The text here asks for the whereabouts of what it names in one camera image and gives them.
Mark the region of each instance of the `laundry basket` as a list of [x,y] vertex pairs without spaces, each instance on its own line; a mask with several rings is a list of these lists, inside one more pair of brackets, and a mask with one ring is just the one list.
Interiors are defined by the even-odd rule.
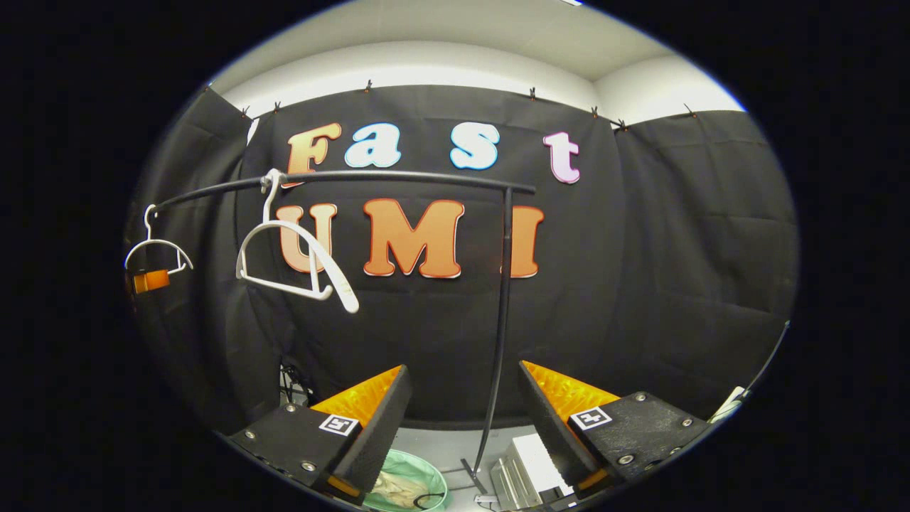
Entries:
[[449,486],[445,478],[442,477],[439,469],[418,456],[400,452],[399,450],[389,450],[386,460],[382,464],[382,471],[394,476],[407,478],[415,482],[420,482],[434,495],[422,498],[419,501],[420,507],[405,508],[390,503],[383,495],[378,493],[368,493],[363,501],[363,505],[380,512],[421,512],[421,510],[431,510],[432,512],[442,512],[450,502]]

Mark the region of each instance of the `white ceiling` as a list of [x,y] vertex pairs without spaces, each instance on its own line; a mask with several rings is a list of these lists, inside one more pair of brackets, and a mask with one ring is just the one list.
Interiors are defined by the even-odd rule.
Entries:
[[393,41],[486,46],[591,82],[647,58],[673,55],[596,9],[562,0],[354,0],[269,39],[225,68],[213,87],[223,93],[307,56]]

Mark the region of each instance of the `clothes hanger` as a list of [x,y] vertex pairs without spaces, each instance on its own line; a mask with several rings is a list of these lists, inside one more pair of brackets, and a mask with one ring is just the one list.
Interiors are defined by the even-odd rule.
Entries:
[[[272,169],[263,179],[263,193],[266,191],[266,186],[269,186],[271,190],[268,194],[268,197],[266,198],[265,205],[262,207],[262,223],[253,228],[247,234],[247,237],[243,240],[243,243],[240,244],[240,252],[237,256],[236,267],[237,278],[241,281],[254,282],[267,288],[294,293],[295,295],[307,297],[309,299],[316,299],[317,301],[325,301],[332,294],[332,291],[336,290],[339,293],[339,298],[341,299],[341,304],[344,305],[344,309],[351,313],[357,312],[360,304],[357,300],[357,296],[354,295],[354,290],[348,283],[348,279],[345,277],[338,264],[335,263],[335,260],[332,259],[329,252],[326,251],[322,244],[316,240],[316,237],[314,237],[309,231],[301,228],[298,224],[292,224],[284,220],[271,219],[270,212],[272,200],[275,198],[275,194],[278,192],[278,184],[281,182],[281,178],[283,176],[284,174],[282,174],[279,170]],[[299,286],[290,286],[280,282],[266,281],[249,275],[249,272],[247,271],[247,245],[253,238],[253,235],[269,228],[286,228],[292,230],[297,233],[298,236],[307,241],[307,245],[309,246],[309,278],[313,286],[312,290],[301,288]],[[319,273],[316,271],[317,260],[322,262],[322,266],[325,268],[326,274],[329,276],[329,281],[335,285],[334,288],[332,285],[326,285],[324,289],[319,289]]]
[[182,249],[180,249],[174,242],[152,238],[152,225],[148,222],[148,214],[152,211],[153,208],[155,208],[154,204],[150,204],[146,208],[146,214],[145,214],[145,218],[144,218],[144,222],[146,224],[146,233],[147,233],[146,239],[139,242],[138,244],[136,244],[136,246],[133,247],[133,249],[131,249],[129,251],[129,253],[126,255],[126,259],[123,261],[123,268],[125,270],[129,270],[128,269],[129,259],[130,259],[130,257],[133,256],[133,253],[136,252],[136,249],[139,249],[140,247],[150,245],[153,243],[162,243],[162,244],[165,244],[167,246],[170,246],[170,247],[173,247],[174,249],[176,249],[177,250],[177,267],[170,271],[168,271],[168,270],[151,271],[151,272],[146,272],[143,274],[133,276],[133,284],[136,287],[136,293],[149,292],[149,291],[155,290],[157,288],[163,288],[165,286],[168,286],[170,284],[169,276],[171,274],[182,271],[187,266],[189,266],[190,269],[193,268],[193,262],[189,259],[189,256],[187,256],[187,254]]

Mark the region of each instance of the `black metal rack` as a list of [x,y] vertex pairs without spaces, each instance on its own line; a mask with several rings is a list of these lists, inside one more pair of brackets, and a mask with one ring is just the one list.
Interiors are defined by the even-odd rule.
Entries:
[[[413,171],[389,171],[389,170],[325,170],[310,172],[306,174],[288,175],[282,174],[281,183],[307,183],[317,181],[412,181],[419,183],[436,183],[443,185],[460,185],[465,187],[495,189],[502,192],[503,210],[502,210],[502,272],[500,277],[500,302],[499,316],[497,319],[496,329],[496,347],[493,354],[493,375],[490,382],[490,400],[487,403],[486,418],[484,420],[483,433],[480,437],[480,448],[478,449],[477,459],[474,466],[468,465],[465,459],[461,459],[465,471],[468,472],[471,480],[478,487],[481,493],[486,494],[486,489],[477,479],[477,471],[480,468],[480,460],[483,457],[483,450],[487,445],[487,439],[490,435],[490,429],[493,422],[493,413],[496,407],[496,398],[499,393],[500,379],[502,376],[502,359],[505,352],[506,325],[509,316],[509,289],[511,283],[511,254],[512,254],[512,196],[515,192],[524,194],[534,194],[537,192],[536,187],[531,185],[522,185],[520,183],[511,183],[508,181],[498,181],[495,179],[477,178],[473,176],[453,176],[448,174],[434,174],[429,172]],[[158,213],[166,210],[178,203],[188,200],[195,200],[212,196],[216,194],[227,193],[231,191],[254,189],[256,187],[265,187],[269,184],[269,179],[249,178],[219,183],[211,187],[193,190],[186,194],[175,196],[171,199],[164,200],[155,205],[149,213]]]

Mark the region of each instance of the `blue letter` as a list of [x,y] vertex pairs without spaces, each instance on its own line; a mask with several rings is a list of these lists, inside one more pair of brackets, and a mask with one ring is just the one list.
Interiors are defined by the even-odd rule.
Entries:
[[351,167],[391,167],[401,159],[398,139],[401,132],[389,123],[367,125],[354,132],[355,144],[344,154],[344,161]]
[[452,142],[457,146],[449,154],[459,169],[489,169],[496,163],[496,143],[500,132],[493,125],[461,123],[452,129]]

